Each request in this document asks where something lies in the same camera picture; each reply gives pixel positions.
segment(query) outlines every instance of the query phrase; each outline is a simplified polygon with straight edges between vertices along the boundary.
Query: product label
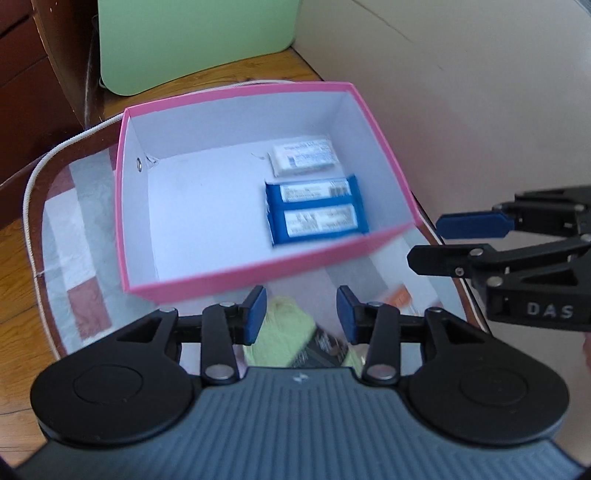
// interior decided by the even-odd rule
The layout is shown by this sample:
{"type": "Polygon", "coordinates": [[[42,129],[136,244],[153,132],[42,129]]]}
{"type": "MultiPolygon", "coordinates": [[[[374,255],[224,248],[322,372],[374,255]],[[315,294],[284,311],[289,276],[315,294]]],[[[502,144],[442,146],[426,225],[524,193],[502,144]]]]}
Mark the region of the product label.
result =
{"type": "Polygon", "coordinates": [[[336,162],[328,140],[312,140],[280,147],[291,168],[330,165],[336,162]]]}
{"type": "Polygon", "coordinates": [[[281,199],[286,203],[351,195],[349,182],[346,179],[281,185],[280,190],[281,199]]]}
{"type": "Polygon", "coordinates": [[[290,368],[327,368],[343,365],[349,347],[324,330],[316,328],[310,341],[297,353],[290,368]]]}
{"type": "Polygon", "coordinates": [[[287,235],[290,237],[315,233],[343,232],[357,228],[353,205],[289,210],[284,212],[287,235]]]}

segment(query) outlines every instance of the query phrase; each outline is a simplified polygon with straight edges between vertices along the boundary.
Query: green panel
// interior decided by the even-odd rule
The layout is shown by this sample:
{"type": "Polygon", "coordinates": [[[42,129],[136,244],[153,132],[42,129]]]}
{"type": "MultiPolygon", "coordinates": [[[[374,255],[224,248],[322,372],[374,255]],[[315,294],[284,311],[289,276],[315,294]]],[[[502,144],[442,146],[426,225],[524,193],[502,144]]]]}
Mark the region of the green panel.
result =
{"type": "Polygon", "coordinates": [[[105,86],[134,95],[293,41],[300,0],[99,0],[105,86]]]}

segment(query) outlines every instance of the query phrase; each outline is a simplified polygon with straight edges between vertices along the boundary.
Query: gray ribbed surface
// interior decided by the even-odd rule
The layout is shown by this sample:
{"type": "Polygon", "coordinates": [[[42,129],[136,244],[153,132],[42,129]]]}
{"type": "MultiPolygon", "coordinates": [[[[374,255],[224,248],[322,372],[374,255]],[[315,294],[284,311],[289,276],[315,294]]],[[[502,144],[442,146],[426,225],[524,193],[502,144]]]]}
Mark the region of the gray ribbed surface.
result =
{"type": "Polygon", "coordinates": [[[160,437],[116,451],[52,443],[19,468],[24,479],[574,479],[581,468],[551,442],[511,450],[456,445],[411,417],[391,390],[348,369],[250,368],[206,390],[160,437]]]}

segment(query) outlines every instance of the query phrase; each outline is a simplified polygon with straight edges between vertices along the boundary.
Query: blue package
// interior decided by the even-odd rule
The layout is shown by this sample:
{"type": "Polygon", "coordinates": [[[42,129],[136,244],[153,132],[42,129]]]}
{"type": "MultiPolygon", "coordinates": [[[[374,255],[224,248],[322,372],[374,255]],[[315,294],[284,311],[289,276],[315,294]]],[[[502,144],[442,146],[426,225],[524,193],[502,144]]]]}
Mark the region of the blue package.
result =
{"type": "Polygon", "coordinates": [[[267,183],[273,245],[368,233],[357,178],[267,183]]]}

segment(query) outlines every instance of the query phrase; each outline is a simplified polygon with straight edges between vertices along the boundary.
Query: black round knob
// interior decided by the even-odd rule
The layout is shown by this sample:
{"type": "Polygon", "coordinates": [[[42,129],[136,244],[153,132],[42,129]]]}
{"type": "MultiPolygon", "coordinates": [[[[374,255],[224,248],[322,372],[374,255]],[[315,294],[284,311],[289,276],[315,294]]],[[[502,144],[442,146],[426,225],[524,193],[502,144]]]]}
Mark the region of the black round knob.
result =
{"type": "Polygon", "coordinates": [[[518,374],[502,368],[468,372],[460,380],[466,398],[487,407],[507,407],[527,394],[527,383],[518,374]]]}
{"type": "Polygon", "coordinates": [[[82,400],[100,405],[125,403],[142,388],[144,379],[120,365],[98,365],[74,380],[74,392],[82,400]]]}
{"type": "Polygon", "coordinates": [[[569,405],[564,381],[500,342],[452,345],[409,382],[414,411],[470,444],[511,446],[556,431],[569,405]]]}

